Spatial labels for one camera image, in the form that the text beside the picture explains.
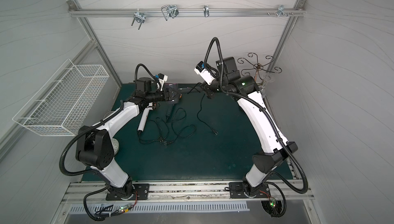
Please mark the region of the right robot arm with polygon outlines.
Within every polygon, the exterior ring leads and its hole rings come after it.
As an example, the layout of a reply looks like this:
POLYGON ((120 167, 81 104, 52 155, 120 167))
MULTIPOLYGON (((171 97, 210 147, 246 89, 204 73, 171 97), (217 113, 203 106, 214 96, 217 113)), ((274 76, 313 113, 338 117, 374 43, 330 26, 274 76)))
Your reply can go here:
POLYGON ((219 39, 214 37, 208 46, 205 58, 195 67, 203 78, 202 90, 208 98, 221 92, 232 97, 248 117, 261 144, 262 150, 253 155, 253 165, 243 178, 243 192, 255 197, 268 179, 277 175, 290 189, 299 194, 308 191, 308 180, 304 170, 294 157, 298 149, 279 130, 264 103, 261 90, 251 76, 242 76, 233 57, 224 58, 219 39), (275 169, 290 159, 300 173, 303 186, 297 188, 275 169))

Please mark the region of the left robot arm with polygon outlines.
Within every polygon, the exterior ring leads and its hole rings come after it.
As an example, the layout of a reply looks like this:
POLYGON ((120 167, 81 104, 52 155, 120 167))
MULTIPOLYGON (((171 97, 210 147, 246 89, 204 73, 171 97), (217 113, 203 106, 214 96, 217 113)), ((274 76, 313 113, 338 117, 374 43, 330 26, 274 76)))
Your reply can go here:
POLYGON ((129 98, 121 101, 120 107, 114 113, 93 126, 83 126, 79 129, 78 134, 60 156, 60 172, 66 176, 98 174, 107 184, 109 193, 118 199, 129 200, 135 196, 132 178, 116 162, 111 140, 129 121, 153 109, 157 102, 179 101, 180 90, 177 86, 168 84, 167 78, 164 74, 135 77, 134 92, 129 98), (66 169, 65 159, 73 145, 76 146, 76 160, 87 169, 77 172, 66 169))

